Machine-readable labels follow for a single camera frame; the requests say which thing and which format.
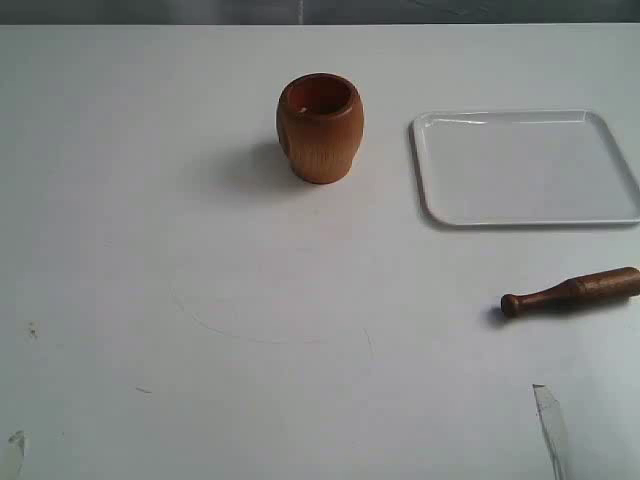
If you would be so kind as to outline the brown wooden pestle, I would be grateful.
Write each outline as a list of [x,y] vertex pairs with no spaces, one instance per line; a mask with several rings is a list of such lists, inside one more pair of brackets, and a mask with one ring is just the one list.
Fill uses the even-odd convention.
[[502,313],[509,318],[543,311],[573,310],[625,301],[639,295],[639,270],[624,267],[567,279],[548,289],[526,294],[505,294]]

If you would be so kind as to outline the clear tape strip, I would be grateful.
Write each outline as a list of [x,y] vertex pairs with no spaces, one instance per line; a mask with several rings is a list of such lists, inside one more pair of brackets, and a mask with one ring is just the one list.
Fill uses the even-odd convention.
[[12,434],[6,446],[1,464],[1,478],[16,480],[19,478],[27,450],[27,438],[22,430]]
[[572,479],[568,432],[561,405],[546,385],[533,384],[532,389],[554,478]]

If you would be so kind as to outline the clear tape strip right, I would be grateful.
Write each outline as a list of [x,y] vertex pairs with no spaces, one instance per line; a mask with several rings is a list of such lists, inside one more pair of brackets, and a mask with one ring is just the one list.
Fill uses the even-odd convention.
[[554,478],[572,479],[568,432],[561,405],[546,385],[533,384],[532,389]]

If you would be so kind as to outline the white rectangular plastic tray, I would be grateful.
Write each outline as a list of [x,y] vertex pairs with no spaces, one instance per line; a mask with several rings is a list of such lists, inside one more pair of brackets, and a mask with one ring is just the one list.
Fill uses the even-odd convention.
[[639,183],[591,110],[431,112],[411,133],[426,211],[443,225],[639,222]]

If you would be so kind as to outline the brown wooden mortar cup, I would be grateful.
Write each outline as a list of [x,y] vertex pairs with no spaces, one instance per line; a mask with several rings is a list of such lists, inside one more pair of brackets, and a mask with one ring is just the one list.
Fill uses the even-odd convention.
[[292,171],[312,184],[348,174],[364,131],[364,107],[356,87],[330,73],[291,81],[276,109],[279,144]]

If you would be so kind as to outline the clear tape strip left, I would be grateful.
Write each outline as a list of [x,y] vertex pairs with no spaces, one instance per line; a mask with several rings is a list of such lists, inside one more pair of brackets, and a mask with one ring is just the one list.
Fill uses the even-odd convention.
[[19,478],[27,450],[27,438],[22,430],[12,434],[6,446],[1,464],[1,478],[16,480]]

